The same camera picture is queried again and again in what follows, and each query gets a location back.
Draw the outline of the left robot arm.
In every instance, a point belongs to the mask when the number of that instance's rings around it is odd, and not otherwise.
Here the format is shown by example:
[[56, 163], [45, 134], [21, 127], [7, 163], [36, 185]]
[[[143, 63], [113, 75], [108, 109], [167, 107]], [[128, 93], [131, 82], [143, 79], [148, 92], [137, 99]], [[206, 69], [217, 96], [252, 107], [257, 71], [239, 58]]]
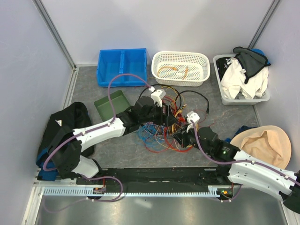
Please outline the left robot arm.
[[169, 127], [177, 121], [169, 105], [159, 105], [152, 98], [143, 96], [134, 106], [105, 122], [78, 129], [61, 128], [50, 144], [48, 153], [62, 179], [82, 175], [92, 184], [99, 184], [103, 173], [96, 160], [85, 155], [88, 148], [108, 139], [130, 134], [145, 123]]

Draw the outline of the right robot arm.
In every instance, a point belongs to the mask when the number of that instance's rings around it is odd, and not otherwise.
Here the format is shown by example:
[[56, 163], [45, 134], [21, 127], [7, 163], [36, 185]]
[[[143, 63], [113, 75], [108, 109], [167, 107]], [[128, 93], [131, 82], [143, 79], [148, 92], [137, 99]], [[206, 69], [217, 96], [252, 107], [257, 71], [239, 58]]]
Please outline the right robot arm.
[[220, 170], [215, 172], [219, 184], [227, 182], [246, 185], [267, 193], [283, 202], [295, 213], [300, 211], [300, 174], [265, 163], [220, 140], [209, 127], [196, 129], [192, 124], [184, 125], [172, 137], [185, 148], [191, 145]]

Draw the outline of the green plastic tray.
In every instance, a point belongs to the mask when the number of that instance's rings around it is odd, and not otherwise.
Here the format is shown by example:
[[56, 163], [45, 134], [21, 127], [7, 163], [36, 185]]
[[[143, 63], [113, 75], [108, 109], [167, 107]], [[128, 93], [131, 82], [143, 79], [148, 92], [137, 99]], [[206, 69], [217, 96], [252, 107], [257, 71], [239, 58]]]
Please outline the green plastic tray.
[[[116, 114], [125, 111], [131, 106], [130, 102], [121, 90], [115, 91], [110, 94], [110, 98]], [[109, 120], [113, 117], [114, 113], [110, 105], [108, 96], [95, 101], [94, 106], [102, 121]]]

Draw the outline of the white perforated plastic basket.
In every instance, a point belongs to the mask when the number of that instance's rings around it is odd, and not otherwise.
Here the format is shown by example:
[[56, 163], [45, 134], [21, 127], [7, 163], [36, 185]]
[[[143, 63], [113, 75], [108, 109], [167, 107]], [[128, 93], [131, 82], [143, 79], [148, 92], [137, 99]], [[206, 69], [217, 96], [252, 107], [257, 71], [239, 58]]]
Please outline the white perforated plastic basket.
[[202, 53], [160, 51], [153, 56], [151, 72], [162, 85], [198, 87], [210, 77], [210, 62]]

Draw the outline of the grey plastic laundry tub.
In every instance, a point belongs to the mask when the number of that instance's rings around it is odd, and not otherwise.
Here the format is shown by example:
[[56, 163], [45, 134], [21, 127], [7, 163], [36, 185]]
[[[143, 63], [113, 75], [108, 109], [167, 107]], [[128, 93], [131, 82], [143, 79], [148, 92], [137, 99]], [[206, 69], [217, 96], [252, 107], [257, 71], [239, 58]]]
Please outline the grey plastic laundry tub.
[[221, 79], [222, 79], [222, 76], [225, 73], [225, 68], [220, 68], [220, 66], [222, 66], [225, 62], [225, 60], [224, 60], [225, 57], [234, 58], [234, 56], [230, 55], [230, 54], [217, 55], [217, 56], [214, 56], [214, 58], [213, 58], [213, 63], [214, 63], [215, 71], [216, 71], [217, 82], [218, 82], [218, 86], [219, 86], [220, 93], [221, 93], [222, 103], [224, 105], [255, 105], [259, 102], [266, 102], [270, 99], [270, 95], [269, 95], [267, 89], [263, 93], [263, 96], [261, 98], [256, 97], [254, 99], [247, 100], [243, 97], [242, 94], [239, 94], [235, 99], [227, 99], [225, 97], [224, 92], [223, 92], [222, 87], [221, 87]]

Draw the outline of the white cloth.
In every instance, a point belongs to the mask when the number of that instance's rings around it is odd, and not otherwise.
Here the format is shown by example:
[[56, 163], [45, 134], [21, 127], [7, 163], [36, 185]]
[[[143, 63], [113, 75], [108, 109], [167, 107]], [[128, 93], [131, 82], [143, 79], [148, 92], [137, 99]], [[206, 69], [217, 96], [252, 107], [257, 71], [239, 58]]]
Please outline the white cloth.
[[246, 82], [246, 73], [236, 58], [224, 58], [220, 68], [225, 68], [221, 87], [227, 99], [235, 99], [239, 94], [247, 100], [261, 98], [268, 86], [269, 71], [264, 67], [258, 74]]

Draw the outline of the blue divided plastic bin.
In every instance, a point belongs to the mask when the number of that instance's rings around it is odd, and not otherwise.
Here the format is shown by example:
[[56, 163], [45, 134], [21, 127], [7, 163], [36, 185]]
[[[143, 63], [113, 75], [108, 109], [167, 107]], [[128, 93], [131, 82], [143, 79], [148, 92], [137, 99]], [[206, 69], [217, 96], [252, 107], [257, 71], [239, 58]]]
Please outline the blue divided plastic bin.
[[147, 80], [147, 50], [107, 49], [100, 50], [96, 78], [100, 87], [108, 87], [109, 82], [117, 75], [126, 74], [114, 80], [112, 87], [144, 86]]

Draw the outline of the beige sun hat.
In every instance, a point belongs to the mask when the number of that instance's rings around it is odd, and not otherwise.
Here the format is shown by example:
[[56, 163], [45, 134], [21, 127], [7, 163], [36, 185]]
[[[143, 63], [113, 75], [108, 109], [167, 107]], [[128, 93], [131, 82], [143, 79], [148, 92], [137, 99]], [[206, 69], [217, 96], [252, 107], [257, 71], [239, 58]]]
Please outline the beige sun hat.
[[291, 159], [292, 146], [288, 135], [283, 129], [273, 125], [242, 131], [230, 144], [281, 169], [285, 169]]

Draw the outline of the black jacket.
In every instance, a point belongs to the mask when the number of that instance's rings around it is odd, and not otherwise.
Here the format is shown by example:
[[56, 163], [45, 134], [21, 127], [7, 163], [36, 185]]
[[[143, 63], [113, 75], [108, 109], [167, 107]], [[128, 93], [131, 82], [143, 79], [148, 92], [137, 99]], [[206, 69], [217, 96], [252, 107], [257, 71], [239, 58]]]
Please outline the black jacket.
[[91, 125], [92, 122], [87, 107], [82, 102], [74, 102], [65, 109], [50, 116], [37, 152], [36, 165], [41, 169], [37, 176], [38, 180], [54, 181], [59, 175], [57, 170], [44, 171], [43, 164], [48, 157], [46, 148], [50, 145], [60, 128], [62, 126], [68, 126], [70, 129], [76, 129], [89, 127]]

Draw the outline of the dark grey cloth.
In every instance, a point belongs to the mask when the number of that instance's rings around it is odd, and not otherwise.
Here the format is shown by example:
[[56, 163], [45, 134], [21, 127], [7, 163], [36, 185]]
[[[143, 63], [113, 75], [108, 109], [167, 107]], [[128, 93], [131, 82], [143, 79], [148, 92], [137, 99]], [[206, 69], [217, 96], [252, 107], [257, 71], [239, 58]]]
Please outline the dark grey cloth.
[[245, 84], [247, 84], [249, 80], [256, 76], [263, 68], [269, 66], [266, 58], [251, 51], [251, 49], [238, 46], [233, 49], [233, 53], [235, 54], [235, 58], [239, 61], [242, 69], [245, 70]]

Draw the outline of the blue cap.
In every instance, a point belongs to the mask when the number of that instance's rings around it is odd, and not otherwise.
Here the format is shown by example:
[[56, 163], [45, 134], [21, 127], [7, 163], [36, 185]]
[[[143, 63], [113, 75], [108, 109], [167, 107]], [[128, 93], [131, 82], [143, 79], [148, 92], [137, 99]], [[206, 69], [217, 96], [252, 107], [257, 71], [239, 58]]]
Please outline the blue cap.
[[266, 58], [268, 60], [267, 64], [270, 66], [271, 63], [269, 61], [269, 59], [267, 58], [267, 56], [264, 54], [264, 52], [260, 49], [257, 49], [257, 48], [252, 48], [251, 51], [255, 52], [255, 53], [258, 53], [260, 55], [262, 55], [264, 58]]

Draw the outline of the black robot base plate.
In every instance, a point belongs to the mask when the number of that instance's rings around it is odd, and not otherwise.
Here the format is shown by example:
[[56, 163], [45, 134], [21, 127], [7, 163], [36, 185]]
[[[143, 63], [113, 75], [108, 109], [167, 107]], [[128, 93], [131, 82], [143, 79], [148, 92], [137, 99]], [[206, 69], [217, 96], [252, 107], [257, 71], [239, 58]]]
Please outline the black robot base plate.
[[119, 179], [124, 193], [206, 192], [208, 186], [231, 186], [217, 167], [108, 168], [97, 177]]

